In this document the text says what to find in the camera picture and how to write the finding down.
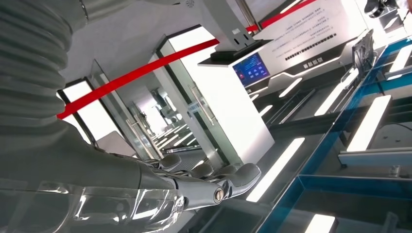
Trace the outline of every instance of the fluorescent light panel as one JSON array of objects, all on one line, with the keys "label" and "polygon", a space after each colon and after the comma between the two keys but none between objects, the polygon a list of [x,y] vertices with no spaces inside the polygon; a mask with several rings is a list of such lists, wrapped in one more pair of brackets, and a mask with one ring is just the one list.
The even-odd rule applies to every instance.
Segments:
[{"label": "fluorescent light panel", "polygon": [[292,156],[296,153],[299,147],[304,142],[305,138],[296,138],[291,144],[286,148],[286,150],[280,155],[278,160],[273,164],[268,173],[260,180],[256,187],[252,190],[249,196],[246,198],[247,201],[257,202],[262,195],[266,192],[269,186],[273,183],[282,169],[286,166]]},{"label": "fluorescent light panel", "polygon": [[259,115],[262,117],[262,116],[265,115],[272,107],[273,107],[273,105],[266,106],[266,108],[264,108],[264,109],[259,113]]},{"label": "fluorescent light panel", "polygon": [[391,96],[387,95],[378,97],[373,101],[371,107],[366,113],[365,118],[356,131],[355,136],[349,144],[347,151],[365,151],[368,148],[368,145],[390,100]]},{"label": "fluorescent light panel", "polygon": [[163,138],[159,143],[156,143],[156,146],[159,146],[160,144],[162,144],[162,143],[164,143],[164,142],[166,142],[166,140],[167,140],[167,138],[165,137],[165,138]]},{"label": "fluorescent light panel", "polygon": [[292,4],[290,4],[289,6],[287,6],[285,9],[283,9],[280,13],[283,14],[285,12],[287,12],[289,9],[291,9],[293,6],[295,6],[296,4],[298,4],[301,0],[296,0],[294,1]]},{"label": "fluorescent light panel", "polygon": [[329,233],[335,222],[335,217],[327,215],[313,216],[305,233]]},{"label": "fluorescent light panel", "polygon": [[187,124],[185,124],[184,126],[182,126],[182,127],[180,127],[179,129],[177,129],[174,133],[177,133],[177,132],[179,132],[179,131],[181,131],[184,127],[186,127],[187,126]]},{"label": "fluorescent light panel", "polygon": [[352,72],[349,73],[348,77],[343,81],[342,83],[338,84],[335,89],[329,94],[329,96],[326,98],[326,100],[322,103],[322,105],[319,107],[318,111],[315,113],[315,117],[324,115],[329,108],[332,106],[332,104],[336,101],[336,99],[339,97],[341,92],[348,87],[359,75],[358,69],[354,69]]},{"label": "fluorescent light panel", "polygon": [[285,95],[287,95],[298,83],[300,83],[300,81],[302,81],[302,78],[296,79],[288,88],[286,88],[286,90],[282,92],[282,94],[280,94],[279,98],[285,97]]},{"label": "fluorescent light panel", "polygon": [[173,146],[177,147],[179,146],[184,140],[186,140],[188,137],[190,137],[193,133],[190,132],[188,135],[184,136],[182,139],[180,139],[179,141],[177,141]]},{"label": "fluorescent light panel", "polygon": [[172,142],[173,140],[175,140],[179,135],[176,134],[175,136],[173,136],[171,139],[169,139],[167,142],[165,142],[165,144],[163,144],[161,147],[159,147],[159,150],[161,150],[163,147],[167,146],[170,142]]},{"label": "fluorescent light panel", "polygon": [[[401,48],[389,72],[395,72],[395,71],[403,69],[406,65],[406,62],[408,61],[408,58],[411,52],[412,52],[412,45],[408,45],[408,46]],[[397,79],[397,78],[400,78],[401,76],[402,75],[396,75],[396,76],[388,78],[388,80]]]},{"label": "fluorescent light panel", "polygon": [[250,98],[251,101],[256,100],[259,97],[259,94],[254,95],[252,98]]},{"label": "fluorescent light panel", "polygon": [[189,143],[187,143],[186,146],[189,146],[189,145],[192,144],[194,141],[196,141],[196,138],[192,139]]}]

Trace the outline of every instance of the blue screen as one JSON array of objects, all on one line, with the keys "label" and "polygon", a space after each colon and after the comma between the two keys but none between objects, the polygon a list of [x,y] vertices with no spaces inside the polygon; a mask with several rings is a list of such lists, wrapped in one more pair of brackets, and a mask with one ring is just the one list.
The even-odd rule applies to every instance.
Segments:
[{"label": "blue screen", "polygon": [[262,80],[269,76],[268,69],[258,53],[246,58],[233,66],[243,86]]}]

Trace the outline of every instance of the glass door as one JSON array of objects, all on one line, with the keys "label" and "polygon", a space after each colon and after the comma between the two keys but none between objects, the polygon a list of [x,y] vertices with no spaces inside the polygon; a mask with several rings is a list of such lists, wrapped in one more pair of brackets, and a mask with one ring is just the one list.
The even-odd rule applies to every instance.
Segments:
[{"label": "glass door", "polygon": [[[156,52],[157,56],[163,57],[175,53],[175,49],[168,40]],[[219,159],[224,164],[241,164],[235,149],[225,135],[219,122],[215,118],[212,110],[208,107],[207,101],[197,88],[196,83],[189,75],[181,60],[165,66],[172,84],[179,90],[188,108],[191,119],[197,121],[201,130],[206,134],[207,139],[216,151]]]},{"label": "glass door", "polygon": [[[96,60],[93,61],[92,71],[87,80],[94,88],[109,82]],[[137,116],[131,114],[116,91],[107,94],[101,100],[127,137],[133,149],[136,150],[140,159],[163,158],[162,153],[155,146],[151,134],[143,126],[143,122]]]}]

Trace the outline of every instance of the bright light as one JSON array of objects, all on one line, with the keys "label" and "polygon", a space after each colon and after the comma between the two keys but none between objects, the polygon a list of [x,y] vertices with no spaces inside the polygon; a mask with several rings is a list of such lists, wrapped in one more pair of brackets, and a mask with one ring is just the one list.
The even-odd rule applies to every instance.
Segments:
[{"label": "bright light", "polygon": [[176,112],[176,107],[174,106],[174,104],[172,103],[172,100],[169,98],[169,96],[166,96],[166,101],[168,102],[168,104],[170,105],[170,107],[172,108],[172,110],[174,112]]},{"label": "bright light", "polygon": [[358,69],[355,69],[353,72],[349,73],[349,76],[345,79],[344,82],[338,84],[335,89],[329,94],[329,96],[326,98],[326,100],[322,103],[322,105],[319,107],[318,111],[315,113],[315,117],[324,115],[329,108],[332,106],[332,104],[336,101],[336,99],[339,97],[341,92],[347,88],[359,75]]},{"label": "bright light", "polygon": [[356,131],[355,136],[351,143],[349,144],[347,151],[365,151],[368,148],[368,145],[375,133],[376,127],[378,126],[380,119],[385,112],[386,107],[391,100],[391,96],[382,96],[376,98],[368,112],[366,113],[365,118],[360,124],[358,131]]},{"label": "bright light", "polygon": [[294,1],[292,4],[290,4],[289,6],[287,6],[285,9],[283,9],[280,13],[283,14],[285,12],[287,12],[289,9],[291,9],[293,6],[295,6],[297,3],[299,3],[301,0],[296,0]]},{"label": "bright light", "polygon": [[249,94],[249,96],[251,96],[251,95],[253,95],[253,94],[257,94],[257,93],[259,93],[259,92],[262,92],[262,91],[264,91],[264,90],[266,90],[266,89],[268,89],[268,88],[269,88],[269,87],[267,86],[267,87],[264,87],[264,88],[262,88],[262,89],[260,89],[260,90],[255,91],[255,92],[252,92],[252,93]]},{"label": "bright light", "polygon": [[259,97],[259,94],[254,95],[252,98],[250,98],[251,101],[256,100]]},{"label": "bright light", "polygon": [[[401,48],[389,72],[395,72],[395,71],[403,69],[406,65],[406,62],[408,61],[408,58],[411,52],[412,52],[412,45],[408,45],[408,46]],[[402,75],[396,75],[396,76],[388,78],[388,80],[397,79],[397,78],[400,78],[401,76]]]},{"label": "bright light", "polygon": [[184,140],[186,140],[188,137],[190,137],[193,133],[190,132],[188,135],[186,135],[185,137],[183,137],[182,139],[180,139],[179,141],[177,141],[173,146],[177,147],[180,145],[180,143],[182,143]]},{"label": "bright light", "polygon": [[167,146],[170,142],[172,142],[173,140],[175,140],[179,135],[176,134],[175,136],[173,136],[171,139],[169,139],[167,142],[165,142],[165,144],[163,144],[161,147],[159,147],[159,150],[161,150],[163,147]]},{"label": "bright light", "polygon": [[169,136],[171,133],[174,133],[175,130],[177,130],[176,128],[171,129],[167,134],[164,135],[164,137]]},{"label": "bright light", "polygon": [[267,113],[272,107],[273,107],[273,105],[266,106],[266,108],[264,108],[264,109],[259,113],[259,116],[262,117],[263,115],[265,115],[265,113]]},{"label": "bright light", "polygon": [[157,139],[160,139],[161,137],[163,137],[165,134],[169,133],[170,131],[172,131],[173,129],[169,129],[166,132],[162,133],[161,135],[159,135],[158,137],[156,137]]},{"label": "bright light", "polygon": [[334,222],[335,217],[316,214],[310,221],[305,233],[329,233]]},{"label": "bright light", "polygon": [[186,126],[187,126],[187,124],[185,124],[184,126],[178,128],[174,133],[177,133],[177,132],[181,131],[181,130],[182,130],[184,127],[186,127]]},{"label": "bright light", "polygon": [[205,162],[203,161],[203,160],[201,160],[201,161],[199,161],[197,164],[196,164],[196,166],[194,166],[193,168],[195,168],[195,167],[197,167],[197,166],[199,166],[199,165],[201,165],[201,164],[204,164]]},{"label": "bright light", "polygon": [[298,83],[300,83],[300,81],[302,81],[302,78],[296,79],[288,88],[286,88],[286,90],[282,92],[282,94],[280,94],[279,98],[285,97],[285,95],[287,95]]},{"label": "bright light", "polygon": [[395,23],[395,21],[396,21],[397,19],[398,19],[397,16],[396,16],[395,18],[391,19],[391,21],[389,21],[389,23],[386,24],[386,26],[385,26],[384,29],[386,30],[386,29],[392,27],[392,25]]},{"label": "bright light", "polygon": [[145,218],[145,217],[151,217],[151,216],[155,215],[158,210],[159,209],[155,208],[155,209],[152,209],[152,210],[148,210],[148,211],[145,211],[145,212],[142,212],[142,213],[135,214],[135,215],[133,215],[132,219],[136,220],[136,219],[141,219],[141,218]]},{"label": "bright light", "polygon": [[166,142],[167,138],[163,138],[159,143],[156,143],[156,146],[158,147],[160,144]]},{"label": "bright light", "polygon": [[299,147],[304,142],[305,138],[296,138],[292,143],[286,148],[286,150],[280,155],[278,160],[273,164],[268,173],[260,180],[253,191],[246,198],[247,201],[257,202],[262,195],[266,192],[269,186],[273,183],[282,169],[286,166],[292,156],[296,153]]},{"label": "bright light", "polygon": [[196,141],[196,138],[192,139],[186,146],[192,144],[194,141]]}]

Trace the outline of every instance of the door handle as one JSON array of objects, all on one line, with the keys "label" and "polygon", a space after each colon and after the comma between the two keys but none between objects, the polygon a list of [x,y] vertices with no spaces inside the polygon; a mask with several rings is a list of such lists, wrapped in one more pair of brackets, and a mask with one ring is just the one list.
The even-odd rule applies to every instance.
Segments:
[{"label": "door handle", "polygon": [[202,111],[205,113],[207,119],[210,121],[210,123],[211,123],[212,125],[215,125],[215,123],[213,122],[213,118],[214,118],[214,117],[213,117],[213,118],[210,117],[210,115],[207,113],[206,108],[203,106],[200,98],[197,96],[196,92],[194,91],[194,88],[195,88],[195,87],[196,87],[196,86],[190,87],[190,85],[189,85],[190,91],[191,91],[192,94],[194,95],[194,98],[196,99],[196,101],[199,103],[199,106],[200,106],[200,108],[202,109]]}]

